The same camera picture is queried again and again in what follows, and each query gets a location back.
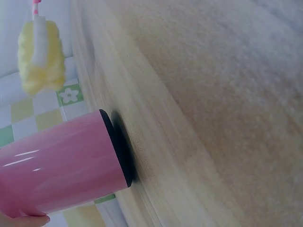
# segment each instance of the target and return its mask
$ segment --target hand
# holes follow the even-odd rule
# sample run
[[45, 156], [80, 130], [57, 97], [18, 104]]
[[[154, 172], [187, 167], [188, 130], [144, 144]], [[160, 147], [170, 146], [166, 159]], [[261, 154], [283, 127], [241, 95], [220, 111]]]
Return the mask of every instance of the hand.
[[48, 216], [10, 218], [0, 213], [0, 227], [42, 227], [50, 221]]

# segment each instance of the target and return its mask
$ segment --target wooden table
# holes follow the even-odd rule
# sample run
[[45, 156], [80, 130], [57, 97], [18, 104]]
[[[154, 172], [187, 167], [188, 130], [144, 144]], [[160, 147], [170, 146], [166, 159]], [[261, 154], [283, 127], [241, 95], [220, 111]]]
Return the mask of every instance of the wooden table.
[[130, 227], [303, 225], [303, 2], [73, 0], [90, 108], [117, 111]]

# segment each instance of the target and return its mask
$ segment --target black rim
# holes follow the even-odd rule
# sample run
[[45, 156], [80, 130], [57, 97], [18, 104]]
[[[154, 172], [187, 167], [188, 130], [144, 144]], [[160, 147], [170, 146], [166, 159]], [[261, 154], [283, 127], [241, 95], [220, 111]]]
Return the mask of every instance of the black rim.
[[126, 139], [120, 135], [119, 132], [115, 131], [112, 122], [109, 119], [108, 114], [104, 110], [99, 110], [101, 116], [103, 118], [104, 124], [107, 128], [107, 132], [112, 141], [113, 147], [115, 149], [117, 158], [119, 160], [120, 166], [122, 168], [127, 187], [132, 185], [133, 174], [132, 174], [132, 162], [130, 161], [132, 158], [130, 157], [130, 151], [128, 149], [128, 145], [125, 144]]

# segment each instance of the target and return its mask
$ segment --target pink cylinder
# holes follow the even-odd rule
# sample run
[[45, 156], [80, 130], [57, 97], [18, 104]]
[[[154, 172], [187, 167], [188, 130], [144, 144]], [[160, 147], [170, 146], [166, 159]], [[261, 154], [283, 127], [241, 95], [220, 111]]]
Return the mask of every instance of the pink cylinder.
[[100, 110], [2, 147], [0, 211], [41, 216], [127, 188], [118, 143]]

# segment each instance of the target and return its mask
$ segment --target flower pattern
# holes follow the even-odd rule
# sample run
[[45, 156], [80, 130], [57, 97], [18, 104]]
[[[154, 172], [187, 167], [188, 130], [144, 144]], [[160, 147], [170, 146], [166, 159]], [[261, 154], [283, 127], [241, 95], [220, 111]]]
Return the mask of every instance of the flower pattern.
[[69, 87], [65, 89], [64, 92], [61, 92], [59, 95], [63, 99], [63, 102], [65, 104], [69, 103], [70, 101], [72, 102], [77, 102], [78, 98], [77, 95], [79, 94], [78, 90], [71, 90]]

